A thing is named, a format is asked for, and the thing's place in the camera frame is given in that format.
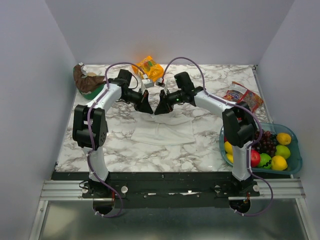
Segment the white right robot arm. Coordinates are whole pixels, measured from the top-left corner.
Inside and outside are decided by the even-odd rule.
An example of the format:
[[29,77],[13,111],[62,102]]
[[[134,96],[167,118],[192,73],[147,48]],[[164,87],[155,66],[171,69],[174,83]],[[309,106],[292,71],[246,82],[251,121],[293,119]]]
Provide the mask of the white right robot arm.
[[223,132],[232,146],[232,175],[236,180],[230,183],[230,191],[241,196],[248,190],[245,180],[251,177],[251,146],[259,123],[246,102],[234,103],[216,95],[210,95],[201,86],[195,87],[189,74],[181,72],[174,76],[179,90],[167,93],[161,90],[155,115],[168,114],[174,105],[188,103],[209,111],[222,119]]

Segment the white camisole garment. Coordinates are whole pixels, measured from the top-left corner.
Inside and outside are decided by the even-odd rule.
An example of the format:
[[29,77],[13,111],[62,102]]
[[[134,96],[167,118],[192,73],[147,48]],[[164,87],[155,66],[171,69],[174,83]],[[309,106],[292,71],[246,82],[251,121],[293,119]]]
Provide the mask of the white camisole garment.
[[131,140],[156,146],[179,146],[194,143],[193,118],[179,112],[142,113]]

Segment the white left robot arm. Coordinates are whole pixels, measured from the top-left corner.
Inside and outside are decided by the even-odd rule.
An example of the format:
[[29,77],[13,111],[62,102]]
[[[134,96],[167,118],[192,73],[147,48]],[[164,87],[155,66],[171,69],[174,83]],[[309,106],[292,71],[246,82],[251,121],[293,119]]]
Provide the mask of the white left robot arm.
[[101,198],[107,197],[111,185],[105,180],[109,171],[105,164],[103,145],[107,139],[106,112],[117,101],[133,104],[137,112],[153,114],[147,90],[130,88],[133,74],[121,69],[116,78],[110,78],[102,91],[88,104],[78,104],[73,114],[72,138],[87,157],[89,178],[95,181],[93,191]]

